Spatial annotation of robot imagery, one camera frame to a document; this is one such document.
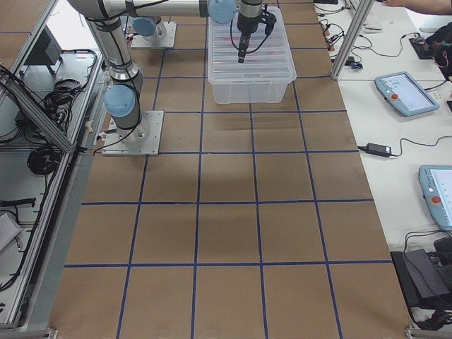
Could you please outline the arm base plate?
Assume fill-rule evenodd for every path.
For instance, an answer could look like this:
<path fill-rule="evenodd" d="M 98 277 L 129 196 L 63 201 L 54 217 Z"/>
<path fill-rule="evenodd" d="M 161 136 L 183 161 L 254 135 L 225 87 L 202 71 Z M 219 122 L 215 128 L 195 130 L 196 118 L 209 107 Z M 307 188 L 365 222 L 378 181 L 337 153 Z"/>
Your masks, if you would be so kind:
<path fill-rule="evenodd" d="M 107 134 L 105 146 L 101 149 L 106 156 L 157 156 L 160 150 L 160 140 L 164 112 L 141 112 L 141 123 L 129 135 L 121 129 L 117 129 L 113 118 L 109 121 L 109 128 L 116 129 L 114 133 Z"/>
<path fill-rule="evenodd" d="M 172 49 L 177 30 L 176 22 L 154 23 L 147 18 L 135 20 L 132 49 Z"/>

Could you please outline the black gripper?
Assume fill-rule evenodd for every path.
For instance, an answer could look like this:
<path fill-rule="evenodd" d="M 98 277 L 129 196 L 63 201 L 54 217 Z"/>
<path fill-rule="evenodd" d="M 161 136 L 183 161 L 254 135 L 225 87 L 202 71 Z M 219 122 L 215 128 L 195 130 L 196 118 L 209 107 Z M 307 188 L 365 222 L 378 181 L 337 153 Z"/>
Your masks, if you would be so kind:
<path fill-rule="evenodd" d="M 276 17 L 262 2 L 240 2 L 237 29 L 241 32 L 238 47 L 238 62 L 243 64 L 249 47 L 250 35 L 254 34 L 259 24 L 265 24 L 264 33 L 269 36 L 276 24 Z"/>

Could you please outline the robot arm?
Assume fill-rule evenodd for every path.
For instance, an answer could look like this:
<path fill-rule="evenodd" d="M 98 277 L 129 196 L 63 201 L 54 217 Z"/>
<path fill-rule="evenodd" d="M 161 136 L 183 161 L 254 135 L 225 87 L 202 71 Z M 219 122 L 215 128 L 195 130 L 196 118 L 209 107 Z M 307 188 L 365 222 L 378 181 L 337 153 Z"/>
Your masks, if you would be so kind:
<path fill-rule="evenodd" d="M 156 36 L 158 39 L 163 39 L 167 36 L 167 28 L 160 16 L 136 17 L 133 20 L 132 28 L 135 33 L 143 37 Z"/>
<path fill-rule="evenodd" d="M 144 141 L 148 127 L 143 122 L 140 94 L 143 74 L 132 61 L 122 31 L 121 17 L 155 18 L 186 16 L 211 18 L 219 24 L 235 21 L 241 33 L 238 61 L 250 54 L 251 35 L 260 24 L 270 35 L 277 22 L 262 1 L 71 1 L 70 5 L 92 25 L 95 41 L 109 65 L 113 86 L 104 97 L 105 107 L 117 127 L 120 141 Z"/>

